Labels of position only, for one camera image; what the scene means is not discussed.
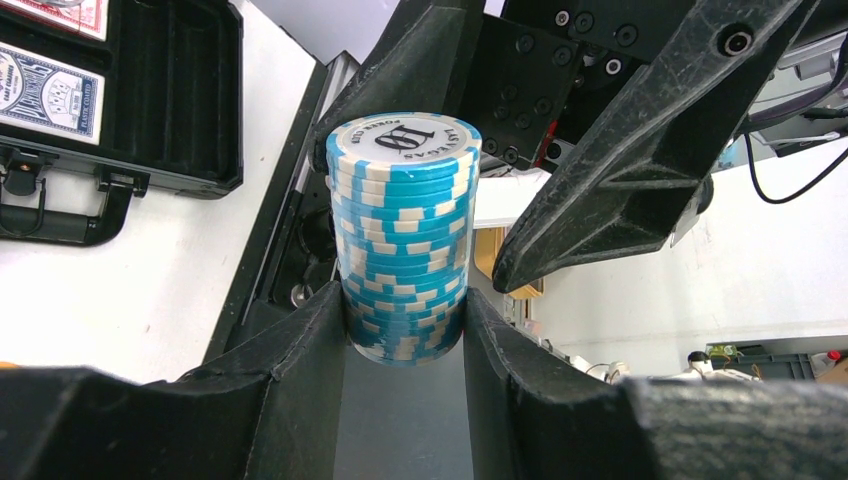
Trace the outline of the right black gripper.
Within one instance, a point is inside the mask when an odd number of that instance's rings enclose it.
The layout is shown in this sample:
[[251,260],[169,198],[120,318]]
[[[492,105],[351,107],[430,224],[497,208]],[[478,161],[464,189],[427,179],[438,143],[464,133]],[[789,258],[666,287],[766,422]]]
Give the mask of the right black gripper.
[[510,1],[483,15],[482,1],[399,2],[314,127],[311,167],[328,171],[345,122],[456,117],[468,81],[461,115],[485,151],[556,170],[500,250],[502,293],[660,250],[782,54],[847,27],[843,1]]

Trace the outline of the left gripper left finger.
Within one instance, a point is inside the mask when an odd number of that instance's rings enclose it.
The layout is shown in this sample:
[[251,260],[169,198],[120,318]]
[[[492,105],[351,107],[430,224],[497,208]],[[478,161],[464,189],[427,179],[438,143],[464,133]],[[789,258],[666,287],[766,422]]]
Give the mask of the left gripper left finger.
[[174,382],[88,368],[1,373],[5,479],[329,479],[346,337],[341,287]]

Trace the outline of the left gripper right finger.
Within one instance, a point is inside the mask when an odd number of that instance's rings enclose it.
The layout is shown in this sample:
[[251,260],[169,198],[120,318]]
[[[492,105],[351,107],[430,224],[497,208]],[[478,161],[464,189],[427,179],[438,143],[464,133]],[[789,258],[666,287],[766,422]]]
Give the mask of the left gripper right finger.
[[478,290],[464,366],[478,479],[843,479],[847,391],[800,381],[609,385],[509,325]]

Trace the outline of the light blue chip stack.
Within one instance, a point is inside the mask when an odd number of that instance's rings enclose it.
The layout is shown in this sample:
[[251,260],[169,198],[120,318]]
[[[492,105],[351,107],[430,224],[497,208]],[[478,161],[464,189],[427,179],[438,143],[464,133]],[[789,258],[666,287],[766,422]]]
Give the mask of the light blue chip stack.
[[395,112],[346,122],[325,147],[353,346],[389,366],[439,359],[463,332],[481,134]]

